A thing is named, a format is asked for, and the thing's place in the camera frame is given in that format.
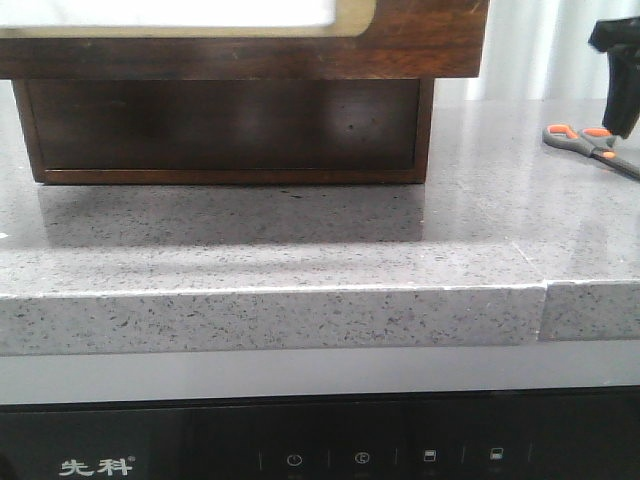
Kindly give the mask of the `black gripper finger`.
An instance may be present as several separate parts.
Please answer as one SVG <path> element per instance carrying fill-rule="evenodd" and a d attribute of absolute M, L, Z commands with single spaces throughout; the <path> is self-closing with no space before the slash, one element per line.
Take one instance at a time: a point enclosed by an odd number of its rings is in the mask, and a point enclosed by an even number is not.
<path fill-rule="evenodd" d="M 588 42 L 608 59 L 609 87 L 602 125 L 627 139 L 639 120 L 639 18 L 598 20 Z"/>

